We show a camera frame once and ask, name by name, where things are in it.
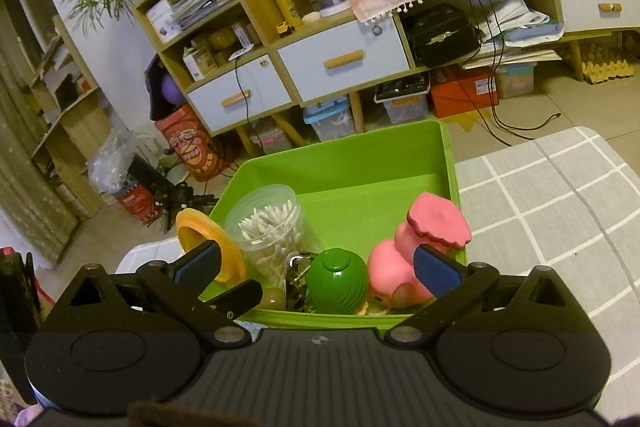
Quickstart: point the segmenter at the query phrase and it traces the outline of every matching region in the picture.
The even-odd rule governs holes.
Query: yellow-orange plastic ring
[[[249,278],[244,256],[225,230],[199,210],[185,208],[175,218],[178,240],[185,252],[207,239],[213,239],[222,250],[222,268],[217,282],[236,286]]]

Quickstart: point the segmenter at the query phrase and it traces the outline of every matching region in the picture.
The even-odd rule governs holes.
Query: green tray
[[[447,127],[421,121],[384,128],[250,160],[238,170],[210,217],[224,225],[240,198],[264,185],[289,185],[325,248],[344,248],[363,259],[391,239],[415,199],[432,192],[460,206]],[[456,254],[466,264],[465,251]],[[254,279],[264,280],[252,270]],[[202,299],[226,288],[213,283]],[[242,320],[281,328],[378,328],[408,315],[359,317],[254,310]]]

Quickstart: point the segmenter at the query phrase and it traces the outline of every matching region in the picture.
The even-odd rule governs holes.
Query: pink rubber duck
[[[433,295],[415,278],[416,248],[431,245],[448,255],[470,241],[469,225],[455,204],[428,192],[420,195],[395,238],[371,251],[367,262],[369,294],[393,309],[425,304]]]

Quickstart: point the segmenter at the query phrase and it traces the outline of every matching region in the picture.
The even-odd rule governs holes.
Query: green toy vegetable
[[[354,314],[367,298],[367,264],[348,250],[327,250],[311,264],[306,286],[318,313]]]

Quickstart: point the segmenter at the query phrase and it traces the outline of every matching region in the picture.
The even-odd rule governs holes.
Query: purple ball
[[[167,102],[173,103],[174,105],[183,105],[187,102],[180,88],[175,84],[174,79],[169,73],[165,74],[164,78],[162,78],[161,89],[162,96],[164,96]]]

